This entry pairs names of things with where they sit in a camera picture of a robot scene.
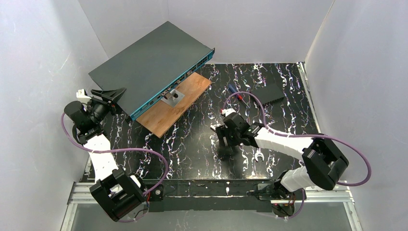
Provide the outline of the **dark teal network switch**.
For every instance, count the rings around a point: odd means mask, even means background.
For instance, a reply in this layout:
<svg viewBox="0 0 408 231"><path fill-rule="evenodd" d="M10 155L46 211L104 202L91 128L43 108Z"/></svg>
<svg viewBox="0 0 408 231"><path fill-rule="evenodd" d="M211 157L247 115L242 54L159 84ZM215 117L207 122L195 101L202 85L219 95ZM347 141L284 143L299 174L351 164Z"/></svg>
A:
<svg viewBox="0 0 408 231"><path fill-rule="evenodd" d="M209 48L167 21L89 72L102 90L126 91L118 106L136 120L212 59Z"/></svg>

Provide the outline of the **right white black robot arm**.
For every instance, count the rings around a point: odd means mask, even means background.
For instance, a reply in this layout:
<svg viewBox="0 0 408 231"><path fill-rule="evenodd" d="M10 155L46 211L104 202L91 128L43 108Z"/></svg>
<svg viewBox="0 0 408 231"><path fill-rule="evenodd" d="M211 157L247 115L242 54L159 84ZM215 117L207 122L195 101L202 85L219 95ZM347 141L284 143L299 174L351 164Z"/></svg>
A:
<svg viewBox="0 0 408 231"><path fill-rule="evenodd" d="M220 126L212 126L221 146L240 144L270 149L301 160L304 165L283 172L273 183L251 192L252 195L285 196L299 189L318 186L333 190L349 165L347 158L328 138L279 136L261 123L247 123L235 111L228 112Z"/></svg>

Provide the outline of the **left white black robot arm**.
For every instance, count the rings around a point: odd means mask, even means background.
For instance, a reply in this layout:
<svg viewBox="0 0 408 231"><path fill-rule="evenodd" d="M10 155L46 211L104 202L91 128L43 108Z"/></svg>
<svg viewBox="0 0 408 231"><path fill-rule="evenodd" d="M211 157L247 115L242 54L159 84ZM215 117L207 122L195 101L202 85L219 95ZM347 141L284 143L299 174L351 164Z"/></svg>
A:
<svg viewBox="0 0 408 231"><path fill-rule="evenodd" d="M77 100L64 108L64 115L73 121L74 144L89 153L95 173L95 183L89 189L92 197L110 219L122 222L139 205L145 203L146 186L140 177L128 175L120 167L111 152L111 144L102 126L109 114L118 112L117 101L125 88L116 90L92 90L88 96L78 90Z"/></svg>

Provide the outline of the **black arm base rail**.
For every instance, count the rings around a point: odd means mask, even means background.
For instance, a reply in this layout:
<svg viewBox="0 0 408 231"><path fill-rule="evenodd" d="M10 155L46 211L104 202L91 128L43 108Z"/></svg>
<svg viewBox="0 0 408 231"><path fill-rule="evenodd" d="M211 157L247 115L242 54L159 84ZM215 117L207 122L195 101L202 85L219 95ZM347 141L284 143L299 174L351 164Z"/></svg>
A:
<svg viewBox="0 0 408 231"><path fill-rule="evenodd" d="M149 211L229 211L250 210L272 212L271 201L260 201L248 191L263 183L259 179L237 180L164 180L149 199Z"/></svg>

